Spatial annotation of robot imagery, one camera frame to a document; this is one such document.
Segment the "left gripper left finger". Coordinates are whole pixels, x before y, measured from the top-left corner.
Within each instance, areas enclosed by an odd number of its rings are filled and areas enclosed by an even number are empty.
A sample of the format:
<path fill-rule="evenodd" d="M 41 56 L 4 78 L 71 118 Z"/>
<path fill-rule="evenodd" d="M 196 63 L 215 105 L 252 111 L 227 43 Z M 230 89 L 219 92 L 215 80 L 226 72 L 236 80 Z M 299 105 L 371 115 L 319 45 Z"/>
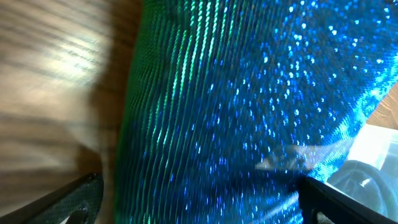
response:
<path fill-rule="evenodd" d="M 1 217 L 2 224 L 94 224 L 101 208 L 103 176 L 89 173 Z"/>

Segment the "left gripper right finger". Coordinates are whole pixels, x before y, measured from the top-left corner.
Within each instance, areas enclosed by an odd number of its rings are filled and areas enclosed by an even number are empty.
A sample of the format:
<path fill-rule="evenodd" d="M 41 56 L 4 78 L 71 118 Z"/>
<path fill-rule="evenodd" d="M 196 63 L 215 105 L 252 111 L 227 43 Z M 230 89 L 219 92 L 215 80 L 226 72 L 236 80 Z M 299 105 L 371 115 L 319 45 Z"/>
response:
<path fill-rule="evenodd" d="M 311 177 L 302 177 L 297 181 L 297 192 L 304 224 L 318 223 L 319 213 L 333 223 L 397 224 Z"/>

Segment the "blue sequin garment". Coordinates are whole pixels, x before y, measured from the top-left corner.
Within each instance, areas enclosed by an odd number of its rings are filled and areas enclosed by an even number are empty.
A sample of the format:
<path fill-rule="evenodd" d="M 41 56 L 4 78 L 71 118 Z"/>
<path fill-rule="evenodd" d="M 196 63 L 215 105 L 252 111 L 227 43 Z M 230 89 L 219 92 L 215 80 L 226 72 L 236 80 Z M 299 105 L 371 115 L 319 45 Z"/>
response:
<path fill-rule="evenodd" d="M 114 221 L 302 223 L 396 82 L 396 1 L 144 1 Z"/>

